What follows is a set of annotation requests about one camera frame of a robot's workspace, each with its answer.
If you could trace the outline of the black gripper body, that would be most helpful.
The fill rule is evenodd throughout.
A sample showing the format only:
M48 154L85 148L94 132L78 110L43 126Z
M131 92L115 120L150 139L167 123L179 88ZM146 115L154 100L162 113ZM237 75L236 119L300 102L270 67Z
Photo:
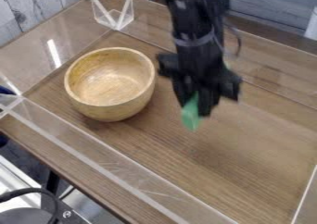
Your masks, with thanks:
M158 54L158 74L173 78L192 77L196 92L202 88L217 90L221 98L237 101L242 77L225 63L225 36L208 33L198 38L173 34L174 53Z

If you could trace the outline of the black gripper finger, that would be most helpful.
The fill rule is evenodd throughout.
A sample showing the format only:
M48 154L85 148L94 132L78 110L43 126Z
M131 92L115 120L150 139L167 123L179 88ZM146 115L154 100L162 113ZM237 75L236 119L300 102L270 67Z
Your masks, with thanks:
M209 117L213 108L220 104L221 95L217 90L202 88L198 91L198 115Z
M185 106L196 92L196 85L192 77L173 78L175 97L181 106Z

